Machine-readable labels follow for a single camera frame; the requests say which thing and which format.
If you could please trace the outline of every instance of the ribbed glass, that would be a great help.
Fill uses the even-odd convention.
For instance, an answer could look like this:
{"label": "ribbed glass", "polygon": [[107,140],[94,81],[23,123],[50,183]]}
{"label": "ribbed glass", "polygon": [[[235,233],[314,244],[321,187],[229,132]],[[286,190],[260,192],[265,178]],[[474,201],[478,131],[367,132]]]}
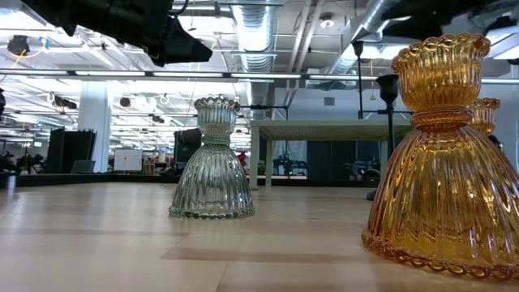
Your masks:
{"label": "ribbed glass", "polygon": [[470,125],[484,135],[491,135],[495,128],[495,110],[500,107],[500,104],[501,101],[495,98],[475,100],[470,105],[470,110],[474,114]]}
{"label": "ribbed glass", "polygon": [[461,34],[402,50],[392,68],[415,112],[388,162],[362,240],[414,267],[519,280],[519,177],[468,126],[490,41]]}
{"label": "ribbed glass", "polygon": [[225,98],[195,102],[204,145],[187,163],[169,214],[202,219],[254,214],[247,176],[229,147],[240,104]]}

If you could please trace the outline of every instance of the light stand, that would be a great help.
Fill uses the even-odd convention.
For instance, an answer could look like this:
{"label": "light stand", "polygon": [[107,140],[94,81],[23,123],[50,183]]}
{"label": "light stand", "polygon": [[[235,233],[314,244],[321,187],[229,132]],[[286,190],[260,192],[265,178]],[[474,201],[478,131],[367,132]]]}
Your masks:
{"label": "light stand", "polygon": [[358,112],[358,119],[364,118],[364,113],[362,111],[362,76],[360,71],[360,55],[364,51],[364,42],[363,41],[354,41],[351,44],[354,47],[355,56],[357,56],[357,64],[358,64],[358,101],[360,102],[360,110]]}
{"label": "light stand", "polygon": [[[386,114],[388,115],[388,157],[391,157],[395,151],[395,133],[392,126],[392,114],[395,110],[392,103],[398,97],[398,75],[390,74],[380,76],[376,79],[376,83],[380,86],[380,98],[386,102]],[[366,195],[366,200],[374,200],[376,191],[371,191]]]}

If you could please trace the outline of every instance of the desk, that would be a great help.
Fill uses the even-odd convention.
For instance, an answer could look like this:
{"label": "desk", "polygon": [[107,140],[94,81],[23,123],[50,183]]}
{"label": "desk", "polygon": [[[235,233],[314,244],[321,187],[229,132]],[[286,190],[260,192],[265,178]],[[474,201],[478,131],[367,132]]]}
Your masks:
{"label": "desk", "polygon": [[[413,130],[409,120],[393,121],[395,137]],[[265,186],[272,185],[272,142],[293,141],[382,141],[380,173],[388,162],[388,121],[378,119],[349,119],[341,121],[251,121],[251,170],[249,185],[258,189],[258,160],[260,135],[267,140]]]}

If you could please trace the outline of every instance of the table surface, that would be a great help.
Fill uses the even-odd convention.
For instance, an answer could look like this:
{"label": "table surface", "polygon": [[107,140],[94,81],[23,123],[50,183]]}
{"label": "table surface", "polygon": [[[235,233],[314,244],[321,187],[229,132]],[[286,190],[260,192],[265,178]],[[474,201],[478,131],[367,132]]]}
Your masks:
{"label": "table surface", "polygon": [[[258,127],[259,133],[268,140],[372,140],[388,139],[386,119],[348,119],[348,120],[265,120],[251,121],[251,127]],[[409,120],[393,121],[395,137],[413,130]]]}
{"label": "table surface", "polygon": [[174,184],[0,193],[0,285],[42,292],[519,291],[371,254],[371,189],[271,187],[240,220],[168,218]]}

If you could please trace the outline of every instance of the column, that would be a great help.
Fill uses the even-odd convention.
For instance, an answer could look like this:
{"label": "column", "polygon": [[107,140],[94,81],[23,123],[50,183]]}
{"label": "column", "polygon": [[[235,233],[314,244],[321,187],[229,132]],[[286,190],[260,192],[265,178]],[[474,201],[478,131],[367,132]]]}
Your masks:
{"label": "column", "polygon": [[110,146],[112,97],[105,81],[84,81],[79,100],[78,130],[93,129],[97,133],[92,160],[94,172],[106,172]]}
{"label": "column", "polygon": [[380,179],[388,166],[388,141],[380,141]]}
{"label": "column", "polygon": [[265,160],[265,186],[270,187],[272,185],[272,140],[267,140]]}
{"label": "column", "polygon": [[260,129],[251,127],[251,168],[249,171],[249,187],[258,190],[258,160],[260,158]]}

